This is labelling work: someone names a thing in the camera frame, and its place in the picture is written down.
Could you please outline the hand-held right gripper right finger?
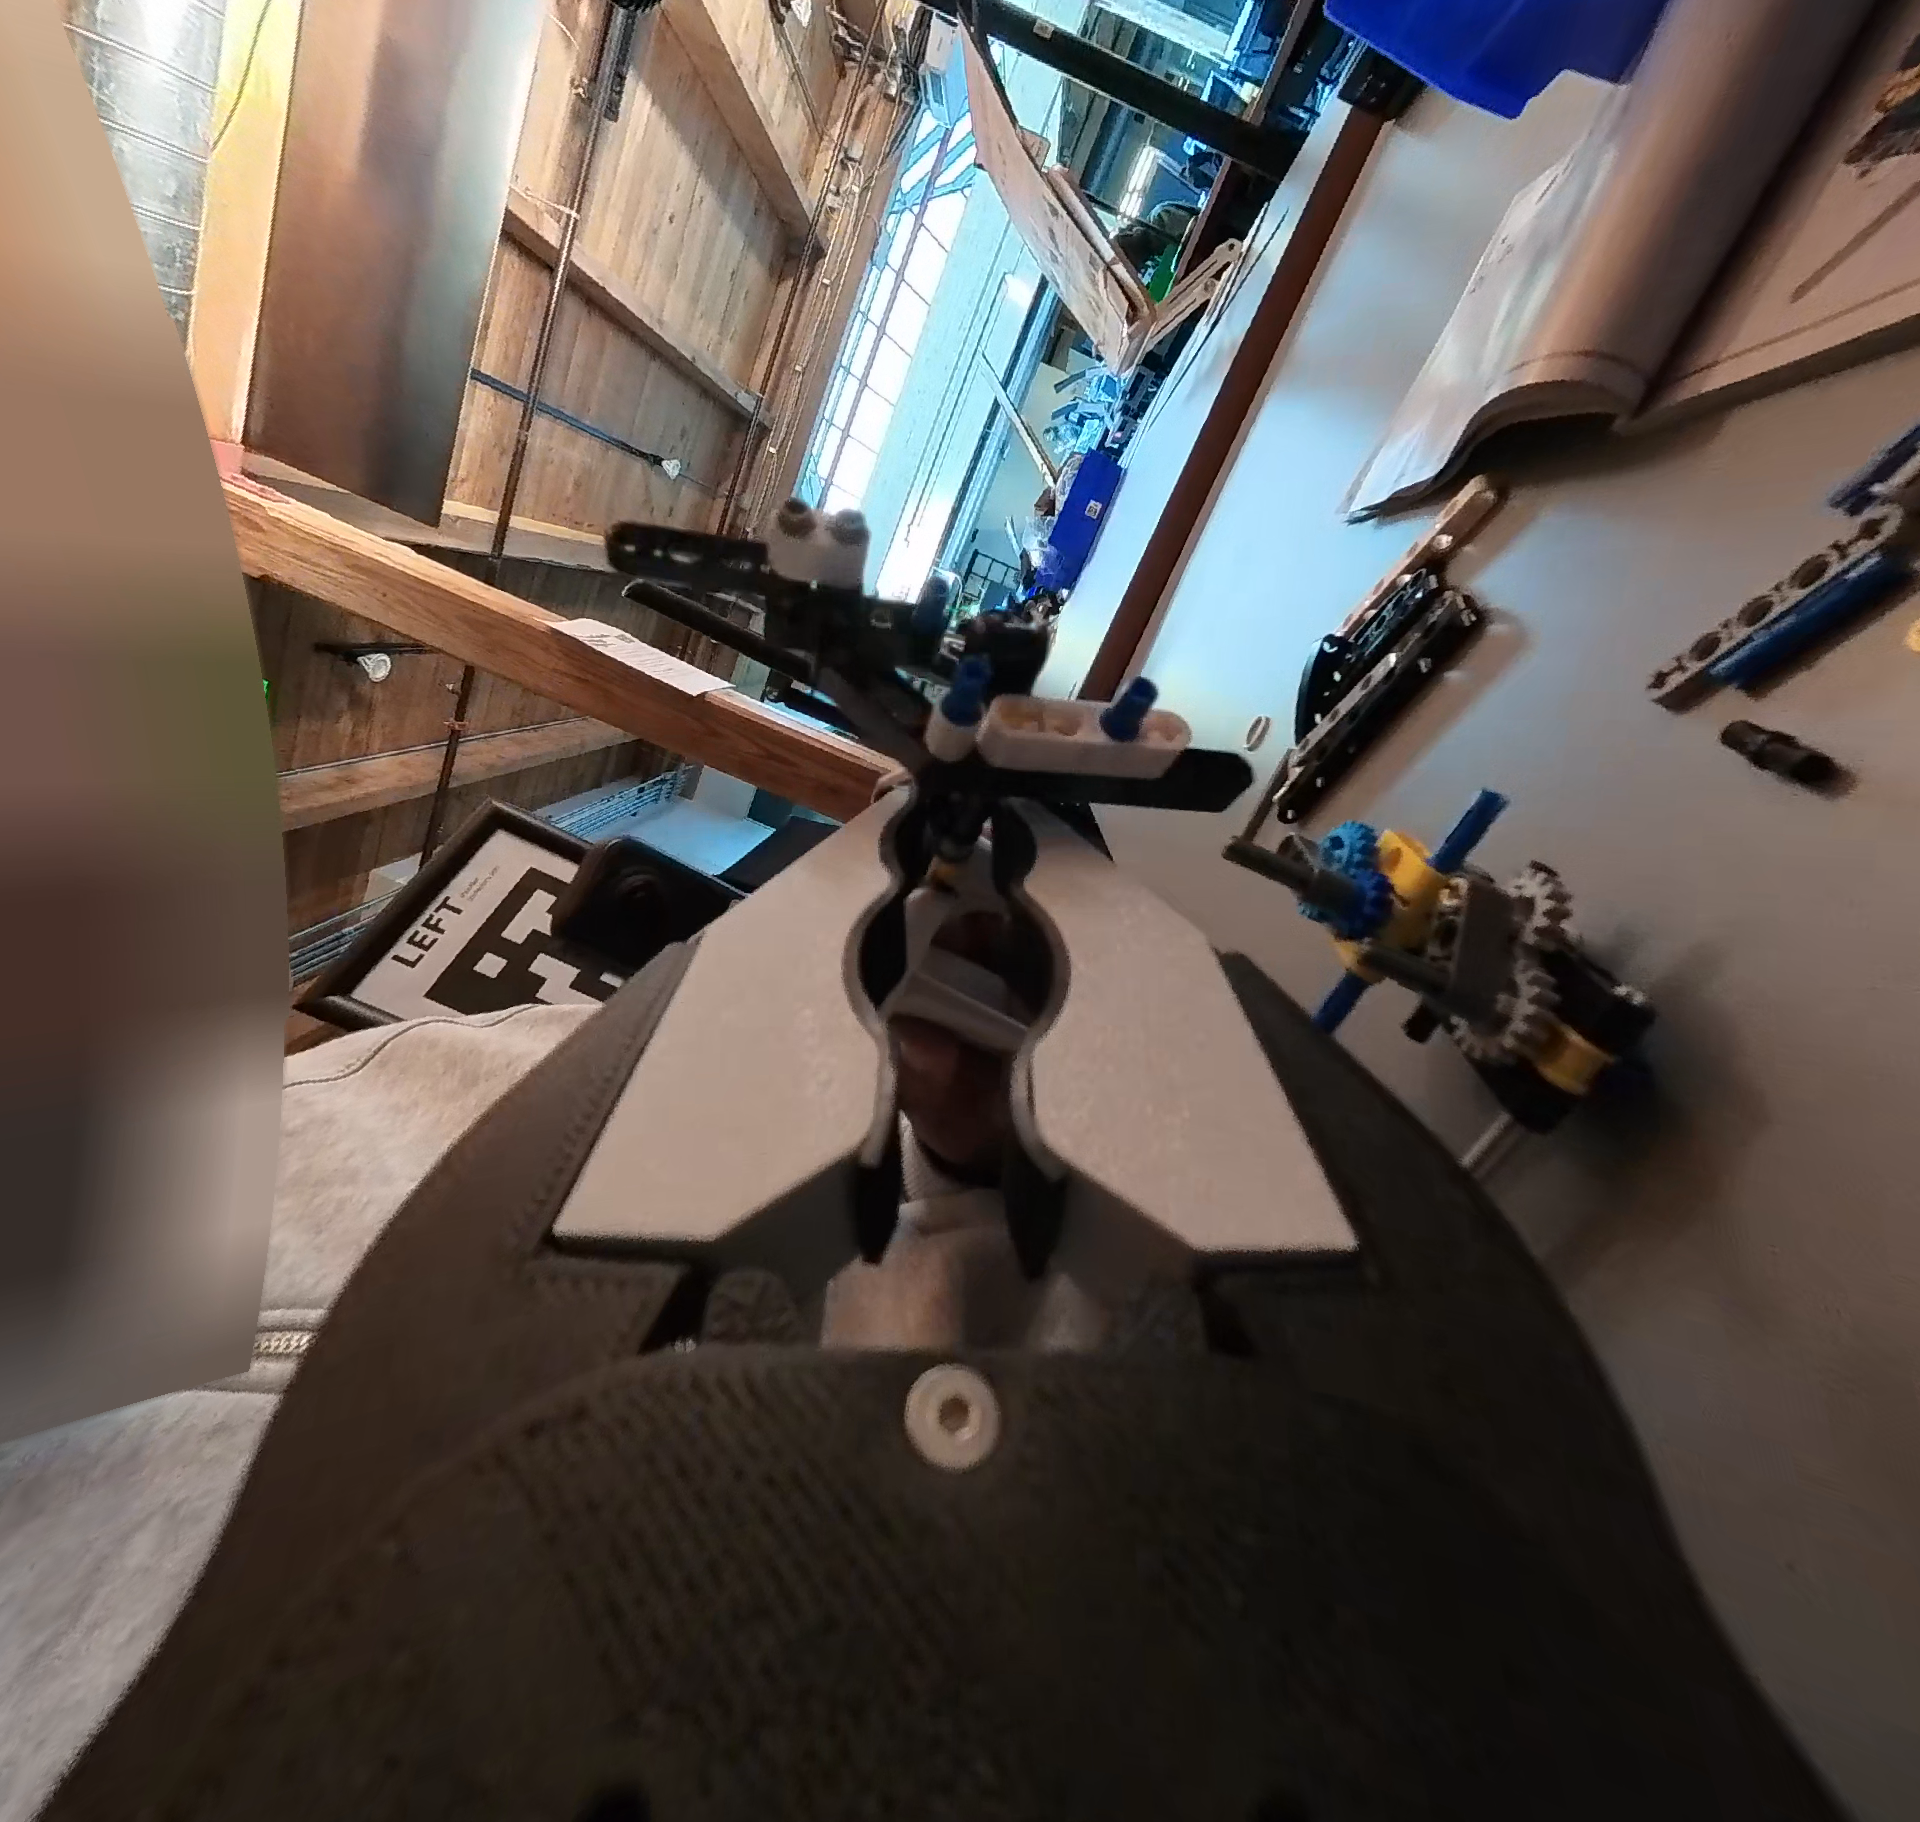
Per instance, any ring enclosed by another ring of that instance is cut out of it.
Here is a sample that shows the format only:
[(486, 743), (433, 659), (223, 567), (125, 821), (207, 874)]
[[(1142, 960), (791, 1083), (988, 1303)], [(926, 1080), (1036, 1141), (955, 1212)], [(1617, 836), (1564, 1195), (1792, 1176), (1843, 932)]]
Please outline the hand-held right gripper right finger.
[(1047, 967), (1010, 1072), (1021, 1270), (1212, 1280), (1354, 1260), (1354, 1220), (1203, 927), (1050, 808), (1002, 808), (995, 844)]

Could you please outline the small distant blue bin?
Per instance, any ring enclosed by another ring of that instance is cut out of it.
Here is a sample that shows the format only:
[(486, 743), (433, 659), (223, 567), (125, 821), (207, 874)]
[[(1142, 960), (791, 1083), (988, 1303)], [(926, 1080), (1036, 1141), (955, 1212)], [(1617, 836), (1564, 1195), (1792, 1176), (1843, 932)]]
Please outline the small distant blue bin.
[(1047, 545), (1066, 556), (1088, 556), (1099, 540), (1118, 485), (1125, 481), (1122, 455), (1109, 446), (1078, 454), (1061, 464), (1052, 485), (1052, 528)]

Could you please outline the wooden board stand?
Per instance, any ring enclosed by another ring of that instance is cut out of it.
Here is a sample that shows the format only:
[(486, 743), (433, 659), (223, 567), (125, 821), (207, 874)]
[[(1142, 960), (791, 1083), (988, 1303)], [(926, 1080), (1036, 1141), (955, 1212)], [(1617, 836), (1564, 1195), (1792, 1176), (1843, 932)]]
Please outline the wooden board stand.
[(1152, 299), (1078, 183), (1043, 165), (1042, 140), (1018, 126), (988, 54), (966, 28), (956, 31), (956, 54), (966, 73), (978, 167), (1099, 363), (1129, 380), (1180, 326), (1203, 309), (1221, 309), (1213, 290), (1238, 278), (1241, 242), (1217, 246), (1165, 299)]

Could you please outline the black grey lego assembly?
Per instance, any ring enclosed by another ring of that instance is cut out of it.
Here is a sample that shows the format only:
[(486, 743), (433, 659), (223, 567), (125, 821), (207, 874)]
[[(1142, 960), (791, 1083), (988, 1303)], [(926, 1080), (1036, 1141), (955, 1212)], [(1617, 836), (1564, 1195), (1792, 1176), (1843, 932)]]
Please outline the black grey lego assembly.
[(1234, 749), (1203, 749), (1158, 688), (1050, 701), (1052, 622), (1032, 610), (955, 619), (929, 579), (913, 598), (863, 588), (868, 523), (788, 502), (762, 540), (616, 520), (604, 552), (626, 598), (825, 694), (852, 736), (907, 778), (899, 868), (913, 890), (961, 868), (1007, 802), (1099, 802), (1213, 815), (1256, 780)]

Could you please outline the metal ventilation duct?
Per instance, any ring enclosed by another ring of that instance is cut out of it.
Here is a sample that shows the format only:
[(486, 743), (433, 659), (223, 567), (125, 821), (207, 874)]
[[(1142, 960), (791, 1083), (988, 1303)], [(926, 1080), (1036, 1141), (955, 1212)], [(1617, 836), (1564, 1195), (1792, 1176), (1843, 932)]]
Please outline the metal ventilation duct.
[(230, 0), (57, 0), (154, 268), (189, 334)]

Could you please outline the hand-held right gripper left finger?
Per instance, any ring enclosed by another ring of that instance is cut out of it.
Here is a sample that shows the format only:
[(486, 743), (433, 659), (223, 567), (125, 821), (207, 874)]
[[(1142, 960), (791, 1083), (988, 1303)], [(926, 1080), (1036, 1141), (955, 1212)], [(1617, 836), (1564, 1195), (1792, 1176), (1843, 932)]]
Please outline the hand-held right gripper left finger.
[(861, 946), (902, 887), (891, 789), (694, 946), (553, 1237), (691, 1265), (876, 1260), (902, 1208)]

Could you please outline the grey lego beam blue pins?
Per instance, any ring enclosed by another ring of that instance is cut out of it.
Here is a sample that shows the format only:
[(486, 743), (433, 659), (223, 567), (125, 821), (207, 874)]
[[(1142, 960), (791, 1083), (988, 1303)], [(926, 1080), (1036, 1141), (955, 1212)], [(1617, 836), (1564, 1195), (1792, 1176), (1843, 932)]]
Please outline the grey lego beam blue pins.
[(1838, 540), (1647, 676), (1656, 707), (1684, 709), (1716, 688), (1753, 690), (1918, 587), (1918, 424), (1855, 468), (1828, 510), (1843, 523)]

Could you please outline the yellow blue lego gear assembly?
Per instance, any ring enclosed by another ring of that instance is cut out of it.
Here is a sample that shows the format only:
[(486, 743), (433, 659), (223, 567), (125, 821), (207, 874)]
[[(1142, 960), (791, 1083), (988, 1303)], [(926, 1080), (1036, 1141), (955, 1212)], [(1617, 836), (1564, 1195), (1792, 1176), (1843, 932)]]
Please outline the yellow blue lego gear assembly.
[(1498, 1129), (1546, 1136), (1643, 1050), (1656, 1011), (1580, 942), (1556, 868), (1506, 881), (1478, 868), (1506, 807), (1485, 789), (1436, 845), (1345, 821), (1276, 845), (1241, 834), (1222, 858), (1282, 887), (1332, 942), (1342, 974), (1309, 1018), (1322, 1034), (1396, 989), (1411, 1001), (1404, 1034), (1454, 1042)]

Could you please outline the black metal pole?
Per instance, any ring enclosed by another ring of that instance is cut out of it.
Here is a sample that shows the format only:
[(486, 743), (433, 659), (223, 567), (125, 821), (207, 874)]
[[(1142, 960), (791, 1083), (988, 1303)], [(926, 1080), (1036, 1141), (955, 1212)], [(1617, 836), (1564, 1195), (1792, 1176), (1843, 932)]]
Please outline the black metal pole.
[(962, 24), (978, 43), (1002, 42), (1018, 57), (1047, 62), (1066, 81), (1076, 81), (1118, 106), (1165, 125), (1180, 136), (1203, 144), (1228, 162), (1245, 165), (1250, 174), (1282, 181), (1298, 158), (1298, 144), (1282, 129), (1270, 129), (1256, 117), (1208, 106), (1203, 97), (1154, 79), (1146, 69), (1102, 51), (1082, 34), (1070, 34), (1052, 21), (1007, 0), (911, 0), (955, 24)]

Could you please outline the lego instruction booklet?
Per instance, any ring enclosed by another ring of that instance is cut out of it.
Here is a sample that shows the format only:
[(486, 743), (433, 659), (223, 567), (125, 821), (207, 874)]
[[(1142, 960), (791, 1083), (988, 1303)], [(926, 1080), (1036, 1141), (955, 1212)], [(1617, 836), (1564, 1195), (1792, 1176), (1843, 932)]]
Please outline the lego instruction booklet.
[(1667, 0), (1508, 204), (1342, 514), (1434, 499), (1524, 422), (1633, 419), (1882, 0)]

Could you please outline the black lego frame assembly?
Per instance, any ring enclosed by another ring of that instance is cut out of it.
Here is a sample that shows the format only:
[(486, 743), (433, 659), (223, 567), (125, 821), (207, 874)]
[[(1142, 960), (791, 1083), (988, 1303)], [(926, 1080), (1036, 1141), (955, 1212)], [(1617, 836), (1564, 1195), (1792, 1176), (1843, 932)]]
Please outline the black lego frame assembly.
[(1454, 559), (1503, 510), (1506, 488), (1474, 476), (1302, 674), (1295, 736), (1265, 813), (1302, 827), (1354, 766), (1485, 633), (1487, 607), (1454, 583)]

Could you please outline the black lego pin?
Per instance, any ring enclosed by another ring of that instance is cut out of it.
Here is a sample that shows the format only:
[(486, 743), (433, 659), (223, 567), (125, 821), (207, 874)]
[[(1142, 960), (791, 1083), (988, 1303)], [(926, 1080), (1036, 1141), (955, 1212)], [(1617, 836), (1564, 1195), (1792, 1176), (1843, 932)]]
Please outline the black lego pin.
[(1738, 754), (1749, 770), (1789, 780), (1792, 787), (1832, 795), (1843, 780), (1839, 761), (1800, 742), (1797, 736), (1764, 728), (1753, 718), (1736, 718), (1718, 733), (1718, 743)]

